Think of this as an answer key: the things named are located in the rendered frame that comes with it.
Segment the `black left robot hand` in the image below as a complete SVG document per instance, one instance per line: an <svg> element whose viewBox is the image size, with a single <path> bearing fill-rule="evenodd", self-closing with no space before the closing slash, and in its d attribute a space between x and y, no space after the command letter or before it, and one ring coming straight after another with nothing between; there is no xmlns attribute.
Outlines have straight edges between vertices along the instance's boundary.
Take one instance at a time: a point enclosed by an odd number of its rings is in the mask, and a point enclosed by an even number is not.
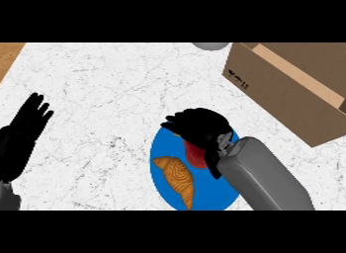
<svg viewBox="0 0 346 253"><path fill-rule="evenodd" d="M15 117L0 128L0 181L11 182L26 167L36 140L54 114L43 96L33 93L23 103Z"/></svg>

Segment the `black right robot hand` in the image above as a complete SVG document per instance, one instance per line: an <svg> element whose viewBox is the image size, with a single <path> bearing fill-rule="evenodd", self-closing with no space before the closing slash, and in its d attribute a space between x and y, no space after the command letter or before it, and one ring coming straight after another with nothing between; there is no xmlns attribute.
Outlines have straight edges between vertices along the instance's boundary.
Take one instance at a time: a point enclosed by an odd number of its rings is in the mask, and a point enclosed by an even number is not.
<svg viewBox="0 0 346 253"><path fill-rule="evenodd" d="M219 157L225 155L233 138L233 128L225 118L213 111L185 109L166 116L160 126L175 133L182 140L203 150L203 161L215 179L221 177L216 169Z"/></svg>

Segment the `red pear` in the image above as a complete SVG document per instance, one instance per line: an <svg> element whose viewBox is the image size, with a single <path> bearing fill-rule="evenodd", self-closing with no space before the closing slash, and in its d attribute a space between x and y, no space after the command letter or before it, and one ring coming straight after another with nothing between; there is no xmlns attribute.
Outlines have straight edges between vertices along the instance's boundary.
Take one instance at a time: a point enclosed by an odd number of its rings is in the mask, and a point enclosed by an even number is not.
<svg viewBox="0 0 346 253"><path fill-rule="evenodd" d="M203 150L197 148L193 144L190 144L187 141L182 142L182 147L185 161L188 162L190 166L197 169L205 169L206 164L203 160Z"/></svg>

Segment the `blue plate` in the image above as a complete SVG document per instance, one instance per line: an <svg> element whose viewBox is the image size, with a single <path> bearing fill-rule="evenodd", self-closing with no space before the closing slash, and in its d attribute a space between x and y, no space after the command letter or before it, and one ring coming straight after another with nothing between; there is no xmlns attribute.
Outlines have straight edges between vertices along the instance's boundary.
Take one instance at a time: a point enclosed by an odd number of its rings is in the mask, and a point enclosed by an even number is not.
<svg viewBox="0 0 346 253"><path fill-rule="evenodd" d="M205 169L197 169L190 166L188 162L185 161L182 142L184 140L175 133L172 133L165 128L159 129L150 149L150 174L154 187L165 202L175 210L222 211L234 202L239 194L230 187L224 178L212 178L208 167ZM190 210L184 207L181 198L174 192L165 180L162 170L156 167L153 163L153 159L162 156L177 157L185 165L191 174L194 196Z"/></svg>

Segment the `brown cardboard box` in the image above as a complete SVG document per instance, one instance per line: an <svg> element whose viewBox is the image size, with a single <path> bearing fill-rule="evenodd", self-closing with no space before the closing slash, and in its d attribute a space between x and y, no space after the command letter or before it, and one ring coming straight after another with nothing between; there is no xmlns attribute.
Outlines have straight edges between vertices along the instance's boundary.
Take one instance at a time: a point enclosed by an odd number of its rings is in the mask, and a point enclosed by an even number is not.
<svg viewBox="0 0 346 253"><path fill-rule="evenodd" d="M222 76L308 146L346 135L346 42L234 42Z"/></svg>

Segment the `orange croissant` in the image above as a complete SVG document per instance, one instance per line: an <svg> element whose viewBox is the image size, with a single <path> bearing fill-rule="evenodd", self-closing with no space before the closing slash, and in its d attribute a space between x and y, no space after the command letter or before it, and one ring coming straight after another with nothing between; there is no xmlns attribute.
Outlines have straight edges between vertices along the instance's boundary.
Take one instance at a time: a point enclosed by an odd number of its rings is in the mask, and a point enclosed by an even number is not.
<svg viewBox="0 0 346 253"><path fill-rule="evenodd" d="M188 169L177 157L162 156L153 159L156 167L162 170L165 180L181 198L184 207L190 210L193 205L194 187Z"/></svg>

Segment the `grey round object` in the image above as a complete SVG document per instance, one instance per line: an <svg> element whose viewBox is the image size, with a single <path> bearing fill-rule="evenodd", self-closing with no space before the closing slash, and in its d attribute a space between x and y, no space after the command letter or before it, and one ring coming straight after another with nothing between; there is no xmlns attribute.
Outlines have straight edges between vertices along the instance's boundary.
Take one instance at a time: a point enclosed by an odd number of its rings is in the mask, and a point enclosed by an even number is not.
<svg viewBox="0 0 346 253"><path fill-rule="evenodd" d="M202 50L219 50L225 47L227 42L194 42L193 45Z"/></svg>

